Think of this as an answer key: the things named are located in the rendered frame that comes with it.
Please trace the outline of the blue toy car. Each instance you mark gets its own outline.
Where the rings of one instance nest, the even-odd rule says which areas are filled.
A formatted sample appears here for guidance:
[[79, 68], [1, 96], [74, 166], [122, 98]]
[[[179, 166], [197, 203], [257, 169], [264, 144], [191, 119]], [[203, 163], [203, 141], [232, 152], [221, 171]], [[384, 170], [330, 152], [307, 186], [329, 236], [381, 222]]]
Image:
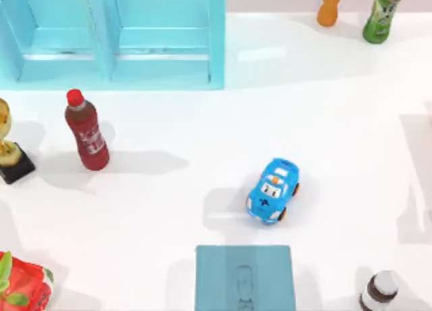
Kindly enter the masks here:
[[288, 202], [298, 191], [299, 176], [296, 164], [287, 159], [274, 158], [247, 196], [248, 214], [266, 225], [281, 221], [287, 213]]

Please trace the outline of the light blue rack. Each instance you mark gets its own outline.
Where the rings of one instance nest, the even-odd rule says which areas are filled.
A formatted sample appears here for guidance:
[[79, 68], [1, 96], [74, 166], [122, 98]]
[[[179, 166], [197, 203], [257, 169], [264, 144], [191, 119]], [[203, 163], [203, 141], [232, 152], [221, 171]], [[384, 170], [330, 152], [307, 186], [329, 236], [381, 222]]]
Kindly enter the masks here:
[[208, 90], [225, 0], [0, 0], [0, 90]]

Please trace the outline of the red bottle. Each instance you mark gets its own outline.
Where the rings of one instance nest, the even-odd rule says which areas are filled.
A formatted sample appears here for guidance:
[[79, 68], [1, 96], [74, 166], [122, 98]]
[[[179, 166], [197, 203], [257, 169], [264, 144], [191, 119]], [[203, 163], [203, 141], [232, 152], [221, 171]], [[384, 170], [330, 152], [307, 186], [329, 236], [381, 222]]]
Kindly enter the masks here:
[[77, 88], [67, 91], [66, 98], [65, 120], [76, 139], [82, 164], [91, 171], [100, 171], [109, 162], [109, 150], [99, 128], [97, 110]]

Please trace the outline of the orange bottle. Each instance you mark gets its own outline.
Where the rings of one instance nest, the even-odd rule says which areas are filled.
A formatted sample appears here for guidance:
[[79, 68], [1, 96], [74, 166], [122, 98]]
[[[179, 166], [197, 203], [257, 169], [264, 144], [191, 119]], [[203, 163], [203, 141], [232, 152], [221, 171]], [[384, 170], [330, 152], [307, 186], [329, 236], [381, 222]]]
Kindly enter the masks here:
[[317, 21], [324, 27], [333, 26], [338, 18], [340, 0], [322, 0], [317, 14]]

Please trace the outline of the gold trophy with black base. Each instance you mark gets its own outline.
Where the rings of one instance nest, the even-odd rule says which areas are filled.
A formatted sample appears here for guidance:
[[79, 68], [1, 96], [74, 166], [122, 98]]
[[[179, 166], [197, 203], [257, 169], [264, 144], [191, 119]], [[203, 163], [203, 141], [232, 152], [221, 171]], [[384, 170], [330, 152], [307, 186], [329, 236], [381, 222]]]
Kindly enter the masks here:
[[17, 142], [6, 139], [11, 129], [11, 111], [0, 98], [0, 177], [8, 185], [35, 171], [36, 167]]

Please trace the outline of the green bottle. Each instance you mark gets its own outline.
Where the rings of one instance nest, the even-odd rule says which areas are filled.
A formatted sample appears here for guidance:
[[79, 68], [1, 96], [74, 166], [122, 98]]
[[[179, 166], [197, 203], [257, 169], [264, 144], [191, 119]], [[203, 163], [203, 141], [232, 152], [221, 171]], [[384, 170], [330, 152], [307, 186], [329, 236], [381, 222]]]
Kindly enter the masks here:
[[372, 12], [363, 28], [363, 38], [371, 44], [387, 40], [392, 19], [401, 0], [373, 0]]

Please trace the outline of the brown and white bottle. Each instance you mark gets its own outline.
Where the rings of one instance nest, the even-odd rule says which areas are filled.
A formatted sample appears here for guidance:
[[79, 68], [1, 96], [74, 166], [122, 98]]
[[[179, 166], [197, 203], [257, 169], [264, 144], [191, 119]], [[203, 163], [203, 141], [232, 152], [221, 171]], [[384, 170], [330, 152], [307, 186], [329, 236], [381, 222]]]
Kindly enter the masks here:
[[392, 271], [380, 271], [374, 274], [359, 296], [362, 311], [387, 311], [399, 291]]

